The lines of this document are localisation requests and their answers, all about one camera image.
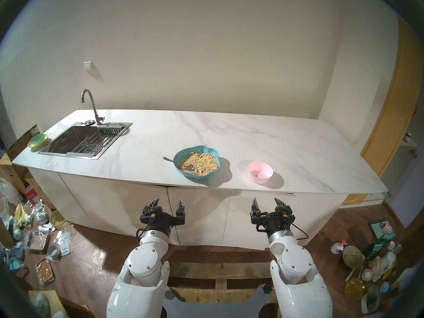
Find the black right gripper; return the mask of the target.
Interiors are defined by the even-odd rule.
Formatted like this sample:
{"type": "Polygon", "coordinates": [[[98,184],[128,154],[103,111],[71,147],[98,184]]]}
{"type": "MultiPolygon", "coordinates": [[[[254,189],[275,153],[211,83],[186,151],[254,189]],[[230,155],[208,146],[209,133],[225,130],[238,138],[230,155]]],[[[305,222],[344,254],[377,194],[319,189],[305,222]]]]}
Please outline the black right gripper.
{"type": "MultiPolygon", "coordinates": [[[[289,210],[285,202],[278,198],[274,198],[277,206],[282,206],[289,210]]],[[[254,198],[251,205],[251,223],[256,225],[258,232],[266,232],[268,236],[280,231],[290,231],[290,225],[295,221],[295,216],[286,212],[261,212],[254,198]]]]}

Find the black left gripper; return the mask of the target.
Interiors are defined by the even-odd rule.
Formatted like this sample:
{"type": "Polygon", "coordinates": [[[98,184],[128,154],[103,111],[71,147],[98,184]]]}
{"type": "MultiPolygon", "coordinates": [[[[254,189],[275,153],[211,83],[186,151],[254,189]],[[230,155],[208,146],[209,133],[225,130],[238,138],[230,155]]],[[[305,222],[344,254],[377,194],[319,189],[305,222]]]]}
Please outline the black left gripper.
{"type": "Polygon", "coordinates": [[[140,215],[140,222],[146,224],[146,232],[159,231],[166,236],[170,235],[170,231],[174,226],[185,224],[185,206],[181,199],[178,201],[176,216],[172,216],[163,211],[162,207],[156,207],[159,198],[154,199],[145,207],[140,215]]]}

